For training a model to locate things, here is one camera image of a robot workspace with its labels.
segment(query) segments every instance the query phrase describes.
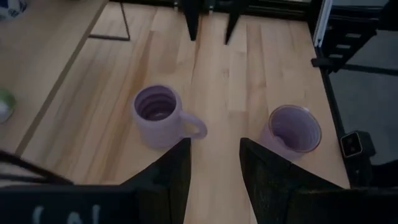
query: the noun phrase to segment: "wooden tabletop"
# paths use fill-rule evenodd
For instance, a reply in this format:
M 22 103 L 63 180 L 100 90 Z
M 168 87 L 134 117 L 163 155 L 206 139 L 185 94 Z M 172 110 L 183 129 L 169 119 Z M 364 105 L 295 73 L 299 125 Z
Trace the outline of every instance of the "wooden tabletop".
M 132 97 L 162 83 L 207 125 L 192 144 L 185 223 L 255 223 L 239 162 L 239 140 L 256 140 L 272 110 L 309 108 L 322 128 L 316 150 L 295 161 L 348 187 L 345 167 L 307 24 L 242 17 L 229 45 L 227 15 L 200 19 L 191 42 L 181 13 L 126 5 L 131 42 L 87 40 L 22 157 L 82 184 L 121 183 L 162 156 L 140 140 Z M 96 33 L 125 35 L 109 3 Z
M 21 153 L 107 0 L 32 0 L 0 22 L 0 88 L 17 106 L 0 124 L 0 148 Z

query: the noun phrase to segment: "mug handle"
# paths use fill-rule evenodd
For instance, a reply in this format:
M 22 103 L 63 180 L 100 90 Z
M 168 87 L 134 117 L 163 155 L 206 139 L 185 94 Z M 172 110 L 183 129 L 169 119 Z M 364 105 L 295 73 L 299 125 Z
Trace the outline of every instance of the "mug handle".
M 207 128 L 206 128 L 206 125 L 204 124 L 204 122 L 202 120 L 197 118 L 195 115 L 188 114 L 188 113 L 186 113 L 184 111 L 180 112 L 180 117 L 184 121 L 188 121 L 189 123 L 194 124 L 199 129 L 199 132 L 197 132 L 197 133 L 186 134 L 186 136 L 184 136 L 185 138 L 203 139 L 204 137 L 206 137 Z

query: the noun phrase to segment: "purple cup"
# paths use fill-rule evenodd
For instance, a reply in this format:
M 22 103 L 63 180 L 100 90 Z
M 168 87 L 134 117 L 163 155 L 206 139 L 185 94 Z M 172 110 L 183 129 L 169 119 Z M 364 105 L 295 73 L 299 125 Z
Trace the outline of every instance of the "purple cup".
M 169 86 L 152 85 L 140 90 L 132 101 L 132 115 L 142 140 L 150 147 L 172 147 L 182 138 L 202 139 L 207 135 L 203 121 L 182 111 L 181 98 Z M 198 128 L 187 134 L 183 122 Z
M 276 108 L 262 130 L 259 144 L 285 159 L 296 159 L 314 150 L 321 141 L 318 121 L 305 108 L 284 105 Z

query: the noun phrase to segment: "black cable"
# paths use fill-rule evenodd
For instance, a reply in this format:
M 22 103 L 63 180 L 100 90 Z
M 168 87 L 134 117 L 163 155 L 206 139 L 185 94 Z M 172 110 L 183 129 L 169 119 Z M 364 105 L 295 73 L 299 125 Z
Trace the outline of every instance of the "black cable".
M 101 40 L 118 40 L 118 41 L 130 41 L 130 30 L 129 30 L 129 25 L 127 24 L 127 19 L 126 19 L 126 13 L 124 12 L 124 6 L 123 2 L 120 1 L 120 8 L 122 10 L 122 15 L 123 15 L 123 21 L 124 21 L 124 26 L 126 28 L 127 32 L 127 37 L 118 37 L 118 36 L 112 36 L 112 35 L 101 35 L 101 34 L 90 34 L 88 38 L 93 38 L 93 39 L 101 39 Z
M 24 176 L 19 176 L 19 175 L 14 175 L 14 174 L 0 174 L 0 179 L 17 180 L 17 181 L 24 181 L 24 182 L 29 182 L 29 180 L 30 180 L 35 183 L 40 182 L 40 183 L 48 183 L 48 184 L 53 183 L 53 184 L 73 185 L 72 181 L 63 178 L 60 175 L 54 174 L 53 172 L 50 172 L 46 169 L 38 167 L 34 164 L 31 164 L 30 162 L 26 162 L 26 161 L 22 160 L 20 157 L 10 154 L 6 151 L 0 150 L 0 162 L 21 167 L 25 170 L 28 170 L 29 172 L 32 172 L 33 174 L 38 174 L 41 176 L 40 178 L 36 178 L 36 177 L 24 177 Z

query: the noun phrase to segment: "dark floor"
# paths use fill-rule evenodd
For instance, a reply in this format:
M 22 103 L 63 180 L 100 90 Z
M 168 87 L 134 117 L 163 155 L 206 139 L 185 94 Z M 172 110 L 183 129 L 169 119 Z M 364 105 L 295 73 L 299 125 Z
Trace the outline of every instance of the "dark floor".
M 383 6 L 386 0 L 339 0 L 339 5 Z M 398 32 L 378 31 L 348 62 L 398 69 Z M 340 70 L 330 75 L 346 132 L 371 134 L 373 164 L 398 159 L 398 77 Z

